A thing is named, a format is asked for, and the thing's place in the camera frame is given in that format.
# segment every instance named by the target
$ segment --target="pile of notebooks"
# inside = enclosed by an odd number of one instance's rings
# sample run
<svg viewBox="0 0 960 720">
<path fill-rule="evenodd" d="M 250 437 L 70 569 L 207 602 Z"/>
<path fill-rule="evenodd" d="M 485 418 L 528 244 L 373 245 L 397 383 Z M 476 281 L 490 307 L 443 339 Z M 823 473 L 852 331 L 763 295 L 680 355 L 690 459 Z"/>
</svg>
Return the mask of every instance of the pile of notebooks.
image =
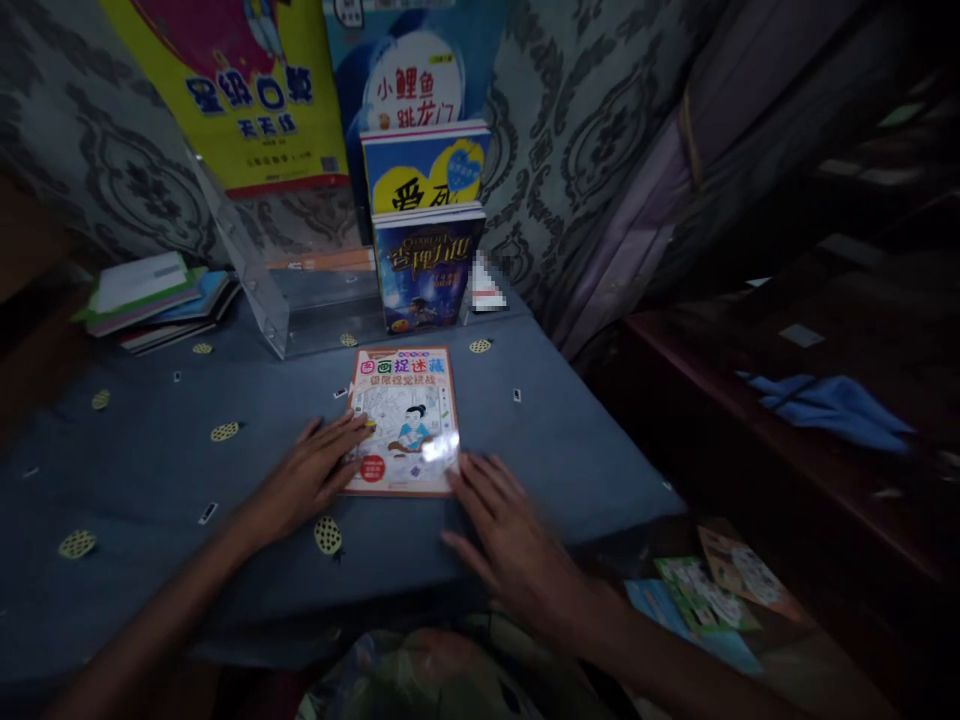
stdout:
<svg viewBox="0 0 960 720">
<path fill-rule="evenodd" d="M 118 333 L 121 347 L 145 355 L 216 327 L 239 289 L 231 273 L 187 269 L 171 252 L 104 270 L 75 319 L 94 337 Z"/>
<path fill-rule="evenodd" d="M 482 120 L 361 133 L 377 274 L 390 334 L 457 321 L 486 224 Z"/>
</svg>

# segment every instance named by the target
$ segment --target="cartoon girl illustration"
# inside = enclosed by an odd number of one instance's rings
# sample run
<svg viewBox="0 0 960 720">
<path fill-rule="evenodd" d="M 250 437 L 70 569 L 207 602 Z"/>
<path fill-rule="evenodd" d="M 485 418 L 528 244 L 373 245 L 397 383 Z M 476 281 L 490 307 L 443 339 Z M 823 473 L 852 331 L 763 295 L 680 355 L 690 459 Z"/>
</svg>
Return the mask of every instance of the cartoon girl illustration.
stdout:
<svg viewBox="0 0 960 720">
<path fill-rule="evenodd" d="M 427 412 L 424 405 L 414 405 L 407 408 L 403 415 L 405 422 L 400 428 L 400 435 L 397 439 L 387 445 L 387 450 L 396 450 L 402 453 L 419 453 L 421 446 L 430 441 L 430 431 L 423 424 L 423 416 Z"/>
</svg>

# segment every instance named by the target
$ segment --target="yellow poster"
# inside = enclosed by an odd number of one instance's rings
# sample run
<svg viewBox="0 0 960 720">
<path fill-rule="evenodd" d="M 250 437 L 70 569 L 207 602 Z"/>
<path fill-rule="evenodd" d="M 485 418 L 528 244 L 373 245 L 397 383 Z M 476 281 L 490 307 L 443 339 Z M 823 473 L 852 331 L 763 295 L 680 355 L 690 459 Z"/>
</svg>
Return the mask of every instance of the yellow poster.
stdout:
<svg viewBox="0 0 960 720">
<path fill-rule="evenodd" d="M 346 184 L 320 0 L 100 0 L 231 197 Z"/>
</svg>

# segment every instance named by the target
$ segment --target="cartoon cover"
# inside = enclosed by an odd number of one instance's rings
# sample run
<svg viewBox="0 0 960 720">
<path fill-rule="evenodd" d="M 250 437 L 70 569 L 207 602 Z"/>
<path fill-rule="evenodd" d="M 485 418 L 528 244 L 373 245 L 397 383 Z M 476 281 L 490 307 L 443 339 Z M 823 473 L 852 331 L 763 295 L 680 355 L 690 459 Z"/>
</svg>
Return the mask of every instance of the cartoon cover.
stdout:
<svg viewBox="0 0 960 720">
<path fill-rule="evenodd" d="M 373 219 L 384 321 L 391 335 L 453 325 L 486 214 L 414 213 Z"/>
<path fill-rule="evenodd" d="M 360 133 L 483 117 L 510 0 L 324 0 L 330 57 L 360 214 Z"/>
<path fill-rule="evenodd" d="M 477 199 L 490 146 L 486 123 L 454 123 L 449 131 L 364 133 L 361 140 L 374 213 Z"/>
<path fill-rule="evenodd" d="M 694 632 L 760 628 L 740 598 L 717 587 L 707 577 L 699 558 L 657 558 L 654 563 L 680 614 Z"/>
<path fill-rule="evenodd" d="M 350 407 L 375 429 L 355 451 L 363 465 L 346 491 L 448 495 L 460 447 L 450 357 L 443 347 L 357 351 Z"/>
<path fill-rule="evenodd" d="M 318 2 L 100 3 L 230 197 L 347 184 Z"/>
<path fill-rule="evenodd" d="M 717 585 L 791 620 L 809 623 L 800 604 L 748 545 L 703 527 L 698 530 Z"/>
</svg>

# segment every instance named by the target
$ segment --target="gray tablecloth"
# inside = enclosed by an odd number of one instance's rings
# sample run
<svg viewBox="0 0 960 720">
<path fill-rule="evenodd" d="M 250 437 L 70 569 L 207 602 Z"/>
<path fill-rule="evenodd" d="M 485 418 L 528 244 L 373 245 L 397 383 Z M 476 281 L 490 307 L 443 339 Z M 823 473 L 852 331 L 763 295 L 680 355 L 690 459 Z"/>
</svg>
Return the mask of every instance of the gray tablecloth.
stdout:
<svg viewBox="0 0 960 720">
<path fill-rule="evenodd" d="M 345 398 L 333 393 L 350 382 L 352 349 L 282 362 L 246 303 L 234 313 L 225 328 L 198 338 L 214 345 L 212 355 L 193 353 L 192 341 L 142 358 L 104 350 L 4 458 L 3 685 L 77 668 L 258 485 L 308 419 L 345 410 Z M 468 345 L 480 338 L 493 349 L 471 353 Z M 502 457 L 567 542 L 684 511 L 529 315 L 383 344 L 449 347 L 464 446 Z M 101 389 L 111 399 L 97 412 L 91 399 Z M 210 431 L 232 421 L 247 426 L 211 442 Z M 199 525 L 211 502 L 218 510 Z M 251 560 L 207 631 L 215 636 L 465 575 L 438 540 L 450 527 L 452 502 L 341 499 L 331 511 L 344 536 L 341 562 L 321 554 L 311 527 L 302 528 Z M 96 535 L 96 550 L 65 560 L 57 548 L 76 529 Z M 282 641 L 264 640 L 263 648 L 252 661 L 284 662 Z M 216 647 L 207 650 L 217 655 Z"/>
</svg>

